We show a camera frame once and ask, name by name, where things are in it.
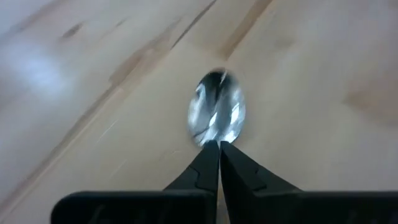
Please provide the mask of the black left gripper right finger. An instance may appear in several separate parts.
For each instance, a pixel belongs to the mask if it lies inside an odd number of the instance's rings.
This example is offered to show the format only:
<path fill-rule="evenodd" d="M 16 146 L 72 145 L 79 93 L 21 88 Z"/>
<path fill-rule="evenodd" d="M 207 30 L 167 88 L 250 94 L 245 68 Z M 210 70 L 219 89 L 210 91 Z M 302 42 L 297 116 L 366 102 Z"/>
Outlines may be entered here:
<path fill-rule="evenodd" d="M 228 142 L 220 151 L 231 223 L 397 223 L 396 191 L 304 191 Z"/>

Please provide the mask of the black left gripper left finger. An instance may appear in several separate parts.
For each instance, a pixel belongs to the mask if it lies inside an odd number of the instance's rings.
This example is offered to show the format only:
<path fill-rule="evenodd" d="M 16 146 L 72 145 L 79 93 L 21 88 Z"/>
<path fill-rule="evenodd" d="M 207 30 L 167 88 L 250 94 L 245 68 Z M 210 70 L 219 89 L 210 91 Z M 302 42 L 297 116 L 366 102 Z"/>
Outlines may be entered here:
<path fill-rule="evenodd" d="M 220 150 L 208 141 L 163 190 L 82 191 L 60 199 L 51 223 L 214 223 Z"/>

